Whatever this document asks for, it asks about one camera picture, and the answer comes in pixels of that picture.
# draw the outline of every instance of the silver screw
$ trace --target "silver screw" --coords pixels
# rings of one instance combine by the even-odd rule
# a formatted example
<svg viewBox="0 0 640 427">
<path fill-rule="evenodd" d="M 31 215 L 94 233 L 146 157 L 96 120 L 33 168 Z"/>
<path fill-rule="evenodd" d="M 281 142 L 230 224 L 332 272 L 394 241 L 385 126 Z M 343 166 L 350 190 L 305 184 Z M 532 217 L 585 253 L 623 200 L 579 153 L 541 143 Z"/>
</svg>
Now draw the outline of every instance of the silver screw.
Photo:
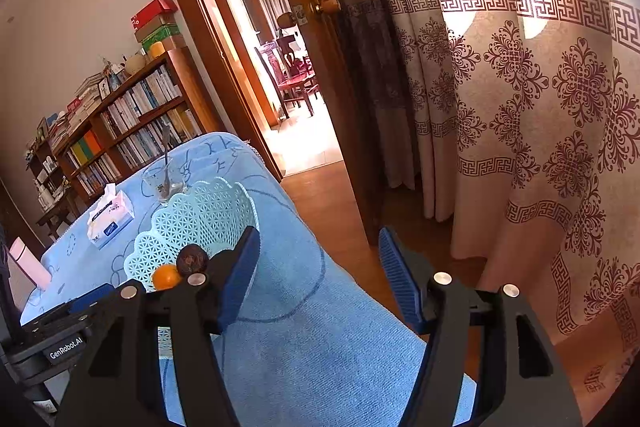
<svg viewBox="0 0 640 427">
<path fill-rule="evenodd" d="M 201 284 L 204 284 L 206 280 L 207 276 L 204 275 L 204 273 L 192 273 L 187 279 L 187 282 L 191 286 L 200 286 Z"/>
<path fill-rule="evenodd" d="M 450 284 L 453 279 L 447 272 L 437 272 L 433 274 L 433 280 L 438 284 L 446 286 L 447 284 Z"/>
<path fill-rule="evenodd" d="M 518 295 L 520 295 L 519 288 L 514 284 L 505 284 L 502 287 L 502 291 L 505 295 L 508 295 L 510 297 L 517 297 Z"/>
<path fill-rule="evenodd" d="M 120 292 L 120 297 L 123 299 L 132 299 L 136 296 L 138 290 L 135 286 L 124 286 L 124 288 Z"/>
</svg>

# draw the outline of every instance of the orange fruit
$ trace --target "orange fruit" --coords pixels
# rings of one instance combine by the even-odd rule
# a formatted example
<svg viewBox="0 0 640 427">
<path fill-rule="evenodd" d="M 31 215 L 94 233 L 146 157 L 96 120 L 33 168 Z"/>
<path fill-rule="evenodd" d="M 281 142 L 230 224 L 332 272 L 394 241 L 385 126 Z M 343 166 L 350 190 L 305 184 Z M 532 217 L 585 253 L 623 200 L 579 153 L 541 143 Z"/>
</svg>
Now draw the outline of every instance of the orange fruit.
<svg viewBox="0 0 640 427">
<path fill-rule="evenodd" d="M 168 290 L 182 280 L 175 264 L 163 264 L 156 268 L 151 280 L 156 290 Z"/>
</svg>

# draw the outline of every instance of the tablecloth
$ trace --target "tablecloth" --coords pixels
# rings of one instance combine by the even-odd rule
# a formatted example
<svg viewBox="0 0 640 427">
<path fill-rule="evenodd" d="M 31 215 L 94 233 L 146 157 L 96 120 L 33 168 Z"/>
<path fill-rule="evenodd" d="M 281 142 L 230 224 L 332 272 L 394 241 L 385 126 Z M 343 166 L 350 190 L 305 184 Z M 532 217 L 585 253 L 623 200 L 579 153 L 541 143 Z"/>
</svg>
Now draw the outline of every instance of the tablecloth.
<svg viewBox="0 0 640 427">
<path fill-rule="evenodd" d="M 331 260 L 238 137 L 207 134 L 170 155 L 188 185 L 222 176 L 244 185 L 255 201 L 261 240 L 255 282 L 238 320 L 214 340 L 241 425 L 398 425 L 426 344 Z M 118 190 L 132 201 L 135 219 L 97 250 L 83 214 L 44 254 L 51 284 L 33 291 L 23 324 L 103 283 L 125 282 L 123 261 L 159 203 L 141 172 Z M 161 375 L 169 419 L 184 424 L 172 360 L 161 360 Z M 465 375 L 454 424 L 469 418 L 475 387 Z"/>
</svg>

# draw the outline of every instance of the light blue basket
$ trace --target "light blue basket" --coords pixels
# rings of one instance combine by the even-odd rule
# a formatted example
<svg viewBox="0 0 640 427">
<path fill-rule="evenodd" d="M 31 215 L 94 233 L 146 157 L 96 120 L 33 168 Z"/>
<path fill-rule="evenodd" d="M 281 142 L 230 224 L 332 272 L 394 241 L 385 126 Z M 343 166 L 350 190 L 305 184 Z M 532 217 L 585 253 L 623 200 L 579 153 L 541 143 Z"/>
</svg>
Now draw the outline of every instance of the light blue basket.
<svg viewBox="0 0 640 427">
<path fill-rule="evenodd" d="M 248 226 L 260 231 L 254 200 L 241 184 L 230 185 L 222 178 L 196 182 L 158 208 L 151 230 L 138 234 L 133 253 L 124 261 L 127 279 L 137 279 L 146 291 L 155 291 L 153 272 L 162 264 L 175 264 L 182 247 L 196 243 L 213 257 L 232 250 Z M 171 358 L 169 328 L 158 328 L 158 341 L 160 357 Z"/>
</svg>

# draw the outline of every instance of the orange book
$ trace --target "orange book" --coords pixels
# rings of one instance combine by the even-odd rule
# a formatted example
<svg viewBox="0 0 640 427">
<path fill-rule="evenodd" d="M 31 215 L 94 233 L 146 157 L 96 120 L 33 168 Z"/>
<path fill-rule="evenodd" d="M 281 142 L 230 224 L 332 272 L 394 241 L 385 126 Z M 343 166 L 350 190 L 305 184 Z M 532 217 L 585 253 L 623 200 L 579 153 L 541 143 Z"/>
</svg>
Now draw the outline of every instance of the orange book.
<svg viewBox="0 0 640 427">
<path fill-rule="evenodd" d="M 94 153 L 94 155 L 102 150 L 102 147 L 100 147 L 98 140 L 95 139 L 95 134 L 93 131 L 87 131 L 87 133 L 84 135 L 84 141 L 89 146 L 89 149 L 91 149 L 91 152 Z"/>
</svg>

